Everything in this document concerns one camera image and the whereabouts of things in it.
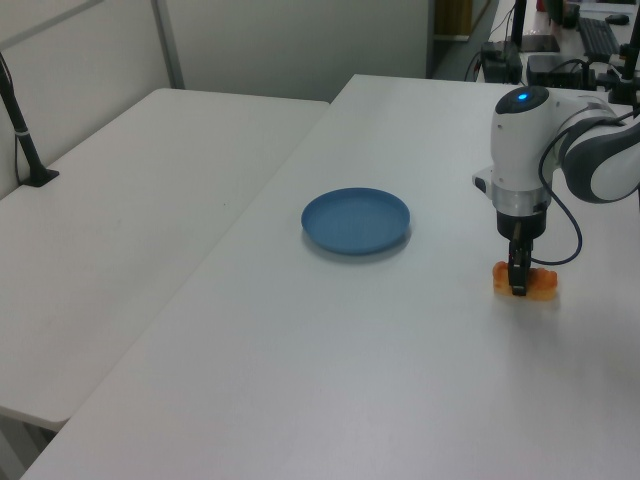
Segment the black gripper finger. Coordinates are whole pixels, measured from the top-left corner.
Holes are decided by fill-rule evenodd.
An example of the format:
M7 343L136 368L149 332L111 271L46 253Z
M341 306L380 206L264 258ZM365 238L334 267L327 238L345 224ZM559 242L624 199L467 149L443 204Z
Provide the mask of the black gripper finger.
M528 257L523 252L515 252L509 255L508 280L511 293L515 296L525 296L527 293L529 263Z

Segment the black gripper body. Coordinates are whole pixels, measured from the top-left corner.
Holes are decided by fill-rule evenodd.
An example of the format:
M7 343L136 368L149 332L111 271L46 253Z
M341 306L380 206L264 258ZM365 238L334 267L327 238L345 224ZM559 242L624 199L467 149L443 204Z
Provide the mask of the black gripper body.
M530 216L512 216L496 212L498 233L509 241L509 255L517 251L531 254L533 242L546 230L547 213L537 212Z

